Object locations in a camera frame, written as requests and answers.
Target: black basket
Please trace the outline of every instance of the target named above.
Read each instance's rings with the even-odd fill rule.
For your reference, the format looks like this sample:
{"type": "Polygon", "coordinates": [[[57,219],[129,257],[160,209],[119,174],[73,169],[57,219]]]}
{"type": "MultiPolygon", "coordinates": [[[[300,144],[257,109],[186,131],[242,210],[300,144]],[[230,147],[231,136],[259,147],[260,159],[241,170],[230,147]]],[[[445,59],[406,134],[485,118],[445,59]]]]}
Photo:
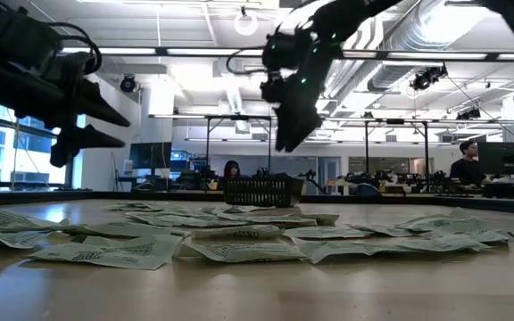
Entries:
{"type": "Polygon", "coordinates": [[[303,184],[292,177],[230,178],[223,181],[223,193],[230,205],[288,208],[301,199],[303,184]]]}

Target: woman with dark hair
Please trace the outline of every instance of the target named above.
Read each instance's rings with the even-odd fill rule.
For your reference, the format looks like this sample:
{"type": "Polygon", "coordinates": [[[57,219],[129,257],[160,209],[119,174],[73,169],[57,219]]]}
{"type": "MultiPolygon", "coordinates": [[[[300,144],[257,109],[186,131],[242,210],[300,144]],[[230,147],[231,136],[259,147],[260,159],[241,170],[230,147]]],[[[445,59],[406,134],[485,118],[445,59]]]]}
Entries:
{"type": "Polygon", "coordinates": [[[240,177],[241,170],[239,170],[239,164],[236,161],[230,160],[225,164],[225,168],[223,169],[223,177],[224,178],[232,178],[232,177],[240,177]]]}

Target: man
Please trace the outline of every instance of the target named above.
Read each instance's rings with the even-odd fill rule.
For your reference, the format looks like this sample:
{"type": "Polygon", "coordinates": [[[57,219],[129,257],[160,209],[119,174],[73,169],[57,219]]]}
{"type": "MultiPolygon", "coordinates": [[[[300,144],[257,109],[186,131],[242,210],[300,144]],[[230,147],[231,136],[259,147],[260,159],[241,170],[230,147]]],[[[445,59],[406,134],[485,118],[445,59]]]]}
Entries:
{"type": "Polygon", "coordinates": [[[465,142],[460,145],[463,157],[452,164],[451,179],[458,179],[465,189],[474,189],[481,183],[488,182],[485,175],[479,169],[477,157],[477,145],[473,142],[465,142]]]}

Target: person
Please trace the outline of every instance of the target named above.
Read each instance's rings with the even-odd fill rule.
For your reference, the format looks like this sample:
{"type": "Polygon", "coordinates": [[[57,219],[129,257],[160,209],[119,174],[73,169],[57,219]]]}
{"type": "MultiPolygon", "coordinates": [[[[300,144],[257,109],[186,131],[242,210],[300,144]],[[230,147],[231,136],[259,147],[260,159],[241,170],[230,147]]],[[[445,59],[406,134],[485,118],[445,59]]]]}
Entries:
{"type": "Polygon", "coordinates": [[[225,168],[223,169],[223,177],[224,178],[233,178],[233,177],[241,177],[241,170],[239,170],[239,164],[230,160],[225,164],[225,168]]]}
{"type": "Polygon", "coordinates": [[[481,183],[488,182],[479,168],[479,162],[475,160],[477,145],[474,142],[465,142],[460,145],[460,151],[463,157],[452,164],[450,178],[458,179],[465,189],[479,188],[481,183]]]}

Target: wooden tabletop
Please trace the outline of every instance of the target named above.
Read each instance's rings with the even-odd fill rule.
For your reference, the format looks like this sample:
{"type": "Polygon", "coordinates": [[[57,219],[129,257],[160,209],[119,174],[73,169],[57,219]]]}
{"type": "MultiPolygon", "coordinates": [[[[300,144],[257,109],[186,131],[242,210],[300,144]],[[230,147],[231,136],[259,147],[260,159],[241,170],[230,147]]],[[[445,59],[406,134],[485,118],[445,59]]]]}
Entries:
{"type": "MultiPolygon", "coordinates": [[[[104,223],[123,220],[116,212],[102,210],[115,202],[5,209],[52,221],[104,223]]],[[[387,226],[452,210],[337,204],[304,204],[301,209],[340,214],[338,225],[387,226]]],[[[514,214],[474,215],[514,233],[514,214]]],[[[514,243],[509,249],[434,259],[396,256],[318,265],[174,259],[155,271],[22,260],[29,252],[0,248],[0,321],[514,320],[514,243]]]]}

